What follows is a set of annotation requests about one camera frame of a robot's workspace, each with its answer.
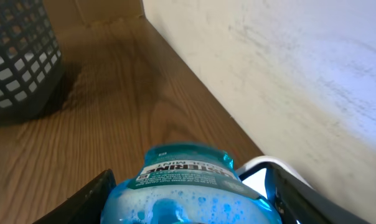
bottle label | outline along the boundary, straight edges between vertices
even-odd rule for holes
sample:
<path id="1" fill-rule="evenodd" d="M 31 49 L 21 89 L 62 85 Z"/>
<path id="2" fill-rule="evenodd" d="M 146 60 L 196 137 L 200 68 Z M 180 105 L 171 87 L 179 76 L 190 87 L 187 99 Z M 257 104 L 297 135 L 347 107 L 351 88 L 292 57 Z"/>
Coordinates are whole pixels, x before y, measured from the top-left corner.
<path id="1" fill-rule="evenodd" d="M 260 197 L 228 169 L 196 160 L 173 160 L 151 164 L 144 167 L 141 173 L 130 181 L 128 187 L 141 189 L 160 185 L 199 185 L 226 190 L 253 200 Z"/>

plastic basket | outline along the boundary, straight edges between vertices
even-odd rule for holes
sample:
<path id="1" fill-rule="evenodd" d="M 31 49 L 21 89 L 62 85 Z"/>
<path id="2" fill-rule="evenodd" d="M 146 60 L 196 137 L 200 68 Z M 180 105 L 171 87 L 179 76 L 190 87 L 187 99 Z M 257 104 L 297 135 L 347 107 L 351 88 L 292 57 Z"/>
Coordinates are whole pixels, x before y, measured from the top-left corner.
<path id="1" fill-rule="evenodd" d="M 41 0 L 0 1 L 0 117 L 30 118 L 63 75 Z"/>

